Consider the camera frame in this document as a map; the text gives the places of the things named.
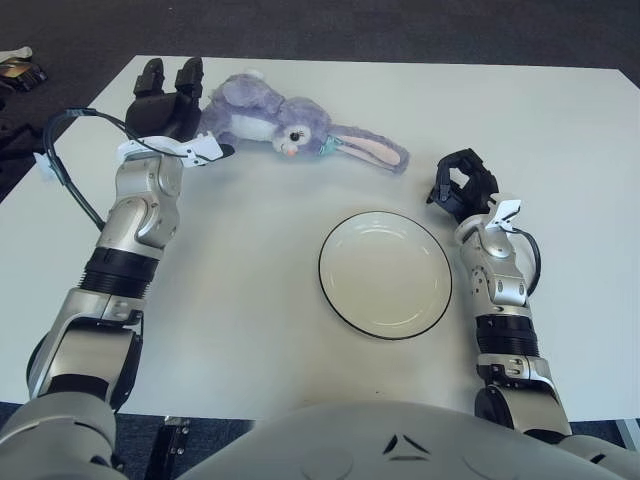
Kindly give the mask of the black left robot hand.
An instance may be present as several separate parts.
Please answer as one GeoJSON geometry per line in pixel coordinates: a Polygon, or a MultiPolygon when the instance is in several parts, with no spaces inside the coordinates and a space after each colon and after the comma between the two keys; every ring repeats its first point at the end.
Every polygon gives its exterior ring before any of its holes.
{"type": "Polygon", "coordinates": [[[181,168],[194,168],[227,158],[235,153],[213,133],[196,132],[202,111],[203,62],[186,61],[178,70],[174,90],[165,92],[164,63],[149,60],[134,85],[134,100],[125,115],[130,139],[118,147],[121,164],[140,159],[167,159],[181,168]]]}

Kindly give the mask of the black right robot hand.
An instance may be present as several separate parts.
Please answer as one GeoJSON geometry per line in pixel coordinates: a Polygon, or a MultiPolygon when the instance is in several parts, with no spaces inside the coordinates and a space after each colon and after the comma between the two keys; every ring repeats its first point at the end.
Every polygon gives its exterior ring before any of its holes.
{"type": "Polygon", "coordinates": [[[435,203],[460,224],[471,216],[487,214],[491,195],[498,192],[496,177],[476,152],[468,148],[438,162],[435,183],[426,203],[435,203]],[[455,169],[467,177],[464,186],[451,179],[451,171],[455,169]]]}

